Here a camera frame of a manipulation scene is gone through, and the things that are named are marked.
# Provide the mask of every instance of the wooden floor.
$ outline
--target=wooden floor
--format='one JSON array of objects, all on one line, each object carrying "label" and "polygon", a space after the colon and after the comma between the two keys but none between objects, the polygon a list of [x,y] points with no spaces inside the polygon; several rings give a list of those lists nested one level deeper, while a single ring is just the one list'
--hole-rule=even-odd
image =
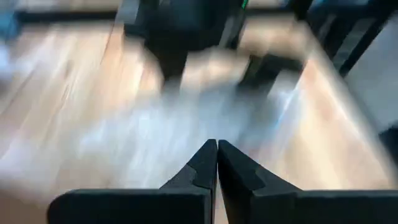
[{"label": "wooden floor", "polygon": [[[19,9],[28,11],[89,11],[117,9],[122,0],[8,0],[15,1]],[[250,0],[248,6],[277,5],[281,0]]]},{"label": "wooden floor", "polygon": [[[302,189],[395,188],[382,146],[309,32],[271,21],[273,29],[264,33],[258,24],[267,23],[252,24],[242,47],[293,52],[307,65],[295,93],[300,116],[278,161],[268,163],[270,149],[246,153]],[[125,42],[122,30],[113,24],[26,27],[9,46],[12,74],[0,93],[1,223],[45,223],[48,203],[70,189],[159,187],[201,138],[210,137],[201,134],[195,115],[171,113],[173,100],[171,106],[161,101],[153,110],[131,110],[159,98],[162,80],[150,55],[139,42]],[[215,52],[192,56],[183,89],[239,80],[247,60]],[[195,63],[200,57],[207,58],[205,65]],[[175,129],[183,133],[173,137]],[[216,222],[225,223],[220,197]]]}]

